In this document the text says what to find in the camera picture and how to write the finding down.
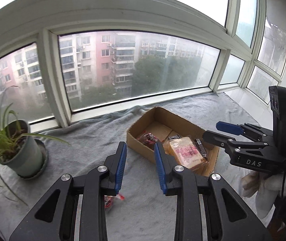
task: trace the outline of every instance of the potted plant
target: potted plant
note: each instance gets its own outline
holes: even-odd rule
[[[29,177],[38,173],[43,165],[41,150],[33,137],[67,142],[49,135],[30,133],[29,124],[18,119],[16,113],[10,110],[11,105],[7,106],[3,113],[0,108],[0,164],[10,167],[21,177]],[[9,123],[11,115],[15,117],[15,120]],[[1,174],[0,179],[10,192],[21,200],[10,189]]]

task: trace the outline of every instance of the hand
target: hand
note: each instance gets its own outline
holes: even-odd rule
[[[243,196],[251,197],[256,192],[257,216],[263,219],[270,212],[277,195],[281,196],[283,173],[268,177],[265,173],[251,171],[241,178],[241,186],[244,189]],[[286,197],[286,179],[283,197]]]

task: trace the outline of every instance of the blue gripper pad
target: blue gripper pad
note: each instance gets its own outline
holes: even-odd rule
[[[157,144],[155,144],[154,146],[154,156],[155,156],[155,161],[156,161],[157,174],[159,175],[160,186],[163,191],[163,194],[166,194],[167,186],[166,186],[166,179],[165,179],[165,170],[164,170],[163,162],[161,159],[160,150]]]
[[[121,187],[122,187],[122,181],[124,176],[124,170],[125,170],[125,163],[126,163],[126,155],[127,155],[127,145],[124,143],[121,156],[119,158],[116,174],[115,174],[115,192],[116,194],[119,193]]]
[[[233,135],[242,135],[243,129],[239,125],[219,121],[216,123],[216,129]]]

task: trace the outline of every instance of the cardboard box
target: cardboard box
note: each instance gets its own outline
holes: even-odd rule
[[[196,170],[195,173],[209,176],[213,172],[219,147],[203,141],[204,129],[161,107],[155,107],[146,112],[127,130],[126,142],[131,149],[155,164],[154,151],[137,140],[145,130],[158,137],[161,142],[168,136],[176,134],[180,134],[182,137],[199,138],[206,149],[208,163]]]

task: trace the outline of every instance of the gray blanket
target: gray blanket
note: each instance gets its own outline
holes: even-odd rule
[[[258,124],[224,93],[188,97],[158,106],[205,130],[216,131],[215,124],[218,121]],[[5,196],[13,196],[6,188],[0,189],[0,231],[5,239],[9,239],[23,217],[62,174],[86,174],[103,164],[106,156],[114,154],[118,142],[126,141],[126,130],[150,107],[137,106],[124,112],[84,120],[65,129],[47,131],[46,134],[60,137],[70,142],[71,146],[44,140],[49,150],[49,162],[44,173],[34,180],[20,179],[8,167],[0,165],[1,173],[9,186],[28,204],[26,206],[6,199]],[[222,150],[215,172],[220,173],[238,193],[240,178],[248,173],[246,169],[230,165],[228,155]],[[176,197],[165,197],[162,194],[155,165],[132,149],[127,150],[120,193],[125,196],[125,200],[116,200],[106,214],[109,241],[173,240]],[[255,211],[255,198],[245,201]],[[271,215],[272,212],[263,220],[265,225]]]

